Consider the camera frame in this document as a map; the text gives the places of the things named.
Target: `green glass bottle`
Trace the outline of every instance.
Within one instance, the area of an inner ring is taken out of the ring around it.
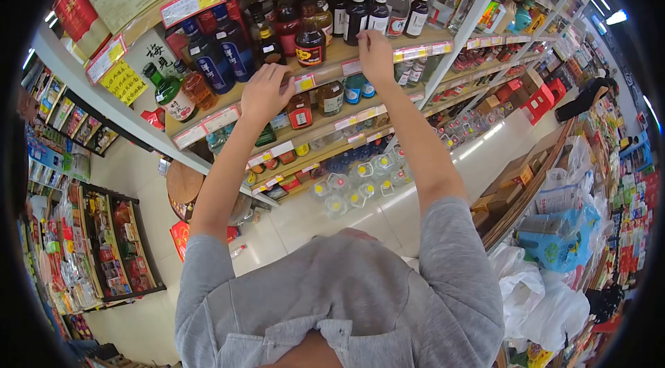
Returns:
[[[174,76],[163,77],[152,62],[143,68],[143,75],[150,79],[155,85],[155,100],[174,119],[186,123],[194,118],[198,108],[184,91],[180,90],[181,82]]]

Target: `plastic bag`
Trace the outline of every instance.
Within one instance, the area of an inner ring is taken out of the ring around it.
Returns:
[[[545,295],[522,325],[527,339],[547,351],[563,348],[566,339],[582,331],[591,307],[582,291],[566,286],[555,273],[543,274]]]
[[[520,223],[515,238],[541,266],[566,273],[577,265],[586,266],[591,257],[589,237],[598,230],[600,219],[592,204],[581,210],[530,215]]]
[[[520,247],[500,244],[489,257],[494,274],[499,279],[503,298],[505,336],[523,338],[521,326],[544,297],[543,279],[534,262],[524,261]]]

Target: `clear glass bottle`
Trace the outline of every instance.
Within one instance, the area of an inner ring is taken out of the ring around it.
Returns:
[[[326,36],[326,46],[330,46],[333,41],[333,14],[328,9],[326,0],[312,0],[316,7],[314,17],[317,21],[317,27],[323,31]]]
[[[346,7],[344,23],[344,43],[358,46],[358,32],[366,29],[368,5],[365,0],[352,0]]]
[[[427,0],[414,0],[411,3],[409,19],[406,21],[404,36],[418,38],[422,33],[422,27],[425,26],[428,12]]]
[[[455,12],[455,0],[433,0],[427,23],[436,29],[445,29]]]

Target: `white plastic bag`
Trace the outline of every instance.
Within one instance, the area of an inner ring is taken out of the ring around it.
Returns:
[[[490,255],[494,274],[499,279],[503,298],[505,336],[524,338],[521,327],[527,316],[544,297],[544,285],[538,266],[524,261],[524,249],[500,244]]]
[[[521,330],[524,337],[547,351],[563,348],[566,339],[582,331],[590,306],[583,292],[575,291],[561,281],[555,272],[543,274],[545,295],[527,315]]]

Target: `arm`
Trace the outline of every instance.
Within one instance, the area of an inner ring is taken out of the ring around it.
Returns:
[[[392,48],[388,40],[378,31],[363,30],[358,34],[358,45],[362,73],[386,105],[390,120],[400,136],[400,146],[413,171],[420,214],[424,215],[440,198],[466,199],[464,183],[448,151],[391,75]]]

